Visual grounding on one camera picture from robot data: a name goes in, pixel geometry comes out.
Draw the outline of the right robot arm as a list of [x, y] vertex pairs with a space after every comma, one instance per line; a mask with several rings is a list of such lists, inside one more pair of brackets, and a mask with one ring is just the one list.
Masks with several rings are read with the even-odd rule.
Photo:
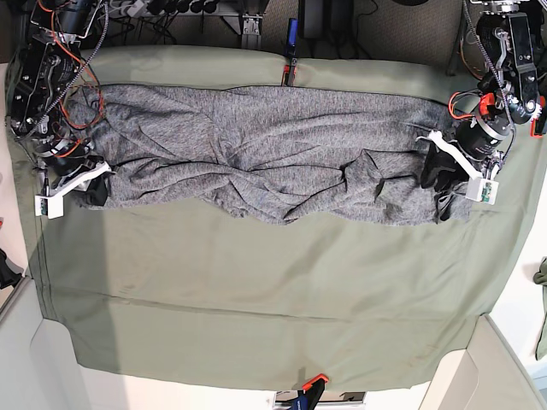
[[35, 214], [64, 214], [64, 198], [76, 192], [102, 206], [110, 165], [96, 153], [87, 132], [104, 117], [100, 83], [80, 44], [97, 16], [109, 17], [106, 1], [37, 1], [9, 102], [14, 140], [38, 173]]

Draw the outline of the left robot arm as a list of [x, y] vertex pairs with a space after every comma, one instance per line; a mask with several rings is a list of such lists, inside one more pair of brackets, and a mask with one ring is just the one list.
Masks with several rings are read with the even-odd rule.
[[460, 36], [472, 34], [485, 63], [485, 73], [475, 89], [454, 93], [448, 112], [458, 125], [452, 135], [430, 132], [430, 144], [421, 174], [421, 187], [437, 193], [467, 186], [466, 198], [493, 202], [495, 177], [509, 153], [498, 150], [513, 143], [516, 128], [531, 125], [540, 137], [540, 118], [545, 106], [539, 91], [530, 25], [516, 1], [484, 1], [478, 20], [473, 20], [468, 1], [462, 4]]

